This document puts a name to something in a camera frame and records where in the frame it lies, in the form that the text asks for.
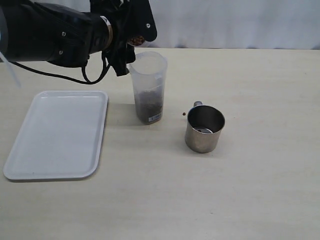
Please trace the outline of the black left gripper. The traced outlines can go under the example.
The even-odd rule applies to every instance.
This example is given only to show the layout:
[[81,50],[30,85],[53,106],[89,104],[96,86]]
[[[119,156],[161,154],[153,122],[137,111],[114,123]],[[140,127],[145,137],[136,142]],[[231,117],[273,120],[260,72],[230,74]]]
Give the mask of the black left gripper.
[[135,47],[129,39],[143,37],[147,42],[157,38],[157,28],[148,0],[91,0],[90,12],[110,22],[111,44],[104,50],[116,76],[129,73],[127,64],[136,60]]

